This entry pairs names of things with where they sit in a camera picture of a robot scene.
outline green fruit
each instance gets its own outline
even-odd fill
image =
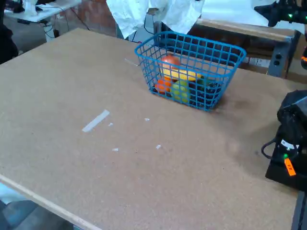
[[[189,84],[186,80],[179,80],[170,89],[175,100],[188,103],[190,99]]]
[[[190,99],[190,94],[187,92],[182,92],[181,95],[178,96],[174,96],[174,98],[178,101],[180,101],[180,99],[182,100],[182,102],[188,103],[189,99]]]

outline orange label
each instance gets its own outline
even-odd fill
[[[286,168],[287,168],[287,170],[288,170],[289,175],[290,175],[290,176],[295,176],[295,175],[296,175],[296,172],[295,172],[295,170],[294,170],[294,168],[293,168],[293,165],[292,165],[292,163],[291,163],[291,161],[290,161],[289,158],[286,158],[286,159],[284,160],[284,164],[286,165]]]

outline blue wire basket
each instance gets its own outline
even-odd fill
[[[155,34],[136,47],[149,90],[210,111],[246,56],[238,46],[175,32]]]

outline tabletop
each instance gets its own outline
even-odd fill
[[[306,86],[238,69],[208,113],[149,93],[135,46],[77,29],[1,65],[0,181],[86,230],[289,230],[260,148]]]
[[[295,33],[294,30],[290,29],[277,29],[265,26],[207,20],[201,18],[197,20],[196,24],[250,36],[267,38],[278,42],[291,41]]]
[[[5,10],[4,13],[7,17],[22,19],[29,22],[40,22],[43,19],[49,18],[60,12],[63,12],[69,8],[75,7],[81,4],[82,0],[56,0],[55,2],[50,2],[46,4],[37,5],[42,11],[38,11],[37,15],[28,15],[24,12],[13,13],[12,11]]]

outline banana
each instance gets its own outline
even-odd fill
[[[169,69],[162,69],[162,73],[164,74],[164,77],[166,78],[172,78],[173,79],[182,79],[186,81],[195,81],[197,78],[201,78],[201,74],[195,73],[193,71],[186,71],[183,69],[172,69],[171,71]]]

